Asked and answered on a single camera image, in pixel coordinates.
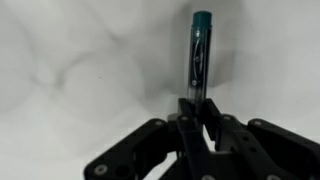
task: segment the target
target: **teal pen cap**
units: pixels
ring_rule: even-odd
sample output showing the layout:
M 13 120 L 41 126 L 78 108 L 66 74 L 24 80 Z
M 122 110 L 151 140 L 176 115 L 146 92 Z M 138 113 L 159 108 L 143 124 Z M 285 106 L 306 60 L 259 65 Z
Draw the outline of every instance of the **teal pen cap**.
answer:
M 208 11 L 198 11 L 193 14 L 193 28 L 211 28 L 212 14 Z

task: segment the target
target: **white backdrop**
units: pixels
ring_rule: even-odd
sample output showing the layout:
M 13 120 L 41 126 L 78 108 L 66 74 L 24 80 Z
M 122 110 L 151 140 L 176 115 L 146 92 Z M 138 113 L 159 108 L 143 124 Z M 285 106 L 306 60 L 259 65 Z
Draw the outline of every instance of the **white backdrop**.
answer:
M 220 110 L 320 143 L 318 0 L 2 0 L 2 179 L 82 179 L 129 132 L 176 112 L 196 10 L 214 14 L 208 97 Z

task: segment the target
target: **black bracket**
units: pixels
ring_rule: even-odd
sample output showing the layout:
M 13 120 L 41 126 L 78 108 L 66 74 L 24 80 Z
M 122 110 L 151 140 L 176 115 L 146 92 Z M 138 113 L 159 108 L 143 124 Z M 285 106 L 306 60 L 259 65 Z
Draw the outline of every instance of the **black bracket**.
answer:
M 215 141 L 210 152 L 203 126 Z M 304 180 L 320 179 L 320 145 L 267 121 L 248 125 L 220 114 L 206 99 L 196 116 L 179 99 L 174 120 L 152 119 L 92 161 L 86 180 L 140 180 L 177 152 L 177 160 L 161 180 Z

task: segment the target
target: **mounting hole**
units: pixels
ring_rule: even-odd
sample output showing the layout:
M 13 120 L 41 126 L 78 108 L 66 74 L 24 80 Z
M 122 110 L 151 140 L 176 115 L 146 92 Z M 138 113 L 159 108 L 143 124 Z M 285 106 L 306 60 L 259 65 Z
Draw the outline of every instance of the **mounting hole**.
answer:
M 118 177 L 125 177 L 125 176 L 128 176 L 129 174 L 130 174 L 129 166 L 122 165 L 118 167 L 116 170 L 116 175 Z
M 254 147 L 251 147 L 251 148 L 250 148 L 250 151 L 251 151 L 251 152 L 257 152 L 257 149 L 254 148 Z
M 242 138 L 244 141 L 249 141 L 249 138 L 247 136 Z
M 94 173 L 98 176 L 105 174 L 107 171 L 108 167 L 104 164 L 100 164 L 96 168 L 94 168 Z

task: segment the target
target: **marker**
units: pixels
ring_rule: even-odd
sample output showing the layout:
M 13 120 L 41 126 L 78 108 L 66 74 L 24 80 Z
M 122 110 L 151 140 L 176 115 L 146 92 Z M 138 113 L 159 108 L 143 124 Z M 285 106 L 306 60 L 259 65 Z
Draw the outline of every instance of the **marker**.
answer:
M 199 114 L 206 98 L 211 42 L 212 15 L 207 11 L 193 14 L 190 41 L 189 79 L 187 99 Z

